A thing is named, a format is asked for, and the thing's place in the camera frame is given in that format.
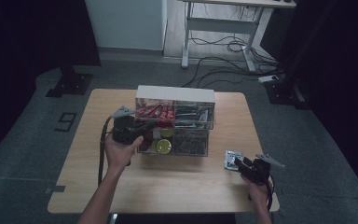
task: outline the desk leg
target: desk leg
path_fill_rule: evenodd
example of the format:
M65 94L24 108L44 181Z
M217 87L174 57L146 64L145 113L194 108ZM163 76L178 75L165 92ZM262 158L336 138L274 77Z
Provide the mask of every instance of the desk leg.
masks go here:
M248 43L246 44L246 46L242 47L243 56L245 57L245 61L248 64L250 72L255 72L255 65L250 56L250 49L252 48L253 41L255 40L255 33L257 32L258 24L260 23L260 18L263 14L263 10L263 7L258 8L255 22L253 24L252 31L248 39Z
M187 8L187 17L186 17L186 34L185 34L185 42L183 43L182 50L182 67L188 68L188 33L190 31L190 23L191 23L191 3L188 3Z

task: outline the human arm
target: human arm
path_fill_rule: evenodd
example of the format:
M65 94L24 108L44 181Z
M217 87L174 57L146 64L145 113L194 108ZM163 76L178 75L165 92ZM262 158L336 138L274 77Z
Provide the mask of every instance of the human arm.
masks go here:
M132 145L124 146L115 142L111 134L106 136L104 143L108 163L106 175L92 195L77 222L78 224L106 223L118 180L126 165L130 162L134 150L142 144L143 140L144 138L139 136Z
M259 186L244 175L241 178L248 184L249 194L252 198L252 206L255 210L257 224L271 224L269 210L267 209L267 201L269 199L267 187L265 185Z

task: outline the wooden table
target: wooden table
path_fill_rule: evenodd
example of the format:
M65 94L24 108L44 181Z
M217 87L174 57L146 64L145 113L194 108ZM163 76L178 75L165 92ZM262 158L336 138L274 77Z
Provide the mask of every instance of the wooden table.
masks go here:
M52 194L50 213L83 212L97 189L99 139L104 122L122 105L134 107L135 95L133 90L92 92L57 182L65 190ZM250 159L262 153L246 99L238 92L216 92L215 99L208 157L136 153L118 182L111 213L253 211L240 174L224 169L228 149L241 151ZM279 209L274 198L271 211Z

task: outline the yellow lid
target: yellow lid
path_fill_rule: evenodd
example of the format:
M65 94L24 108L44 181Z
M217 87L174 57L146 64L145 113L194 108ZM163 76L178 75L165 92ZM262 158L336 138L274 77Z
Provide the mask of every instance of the yellow lid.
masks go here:
M160 154L168 154L171 151L171 142L167 139L161 139L157 142L156 150Z
M163 137L171 137L173 136L173 129L161 129L159 130L159 133Z
M158 142L159 140L154 140L153 141L153 143L152 143L152 150L153 151L157 151L157 142Z

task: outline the small box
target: small box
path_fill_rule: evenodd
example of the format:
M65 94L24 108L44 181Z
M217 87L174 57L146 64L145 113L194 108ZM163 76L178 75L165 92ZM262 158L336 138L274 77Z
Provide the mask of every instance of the small box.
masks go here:
M207 156L214 120L214 91L139 86L136 122L153 120L157 128L145 135L138 152Z

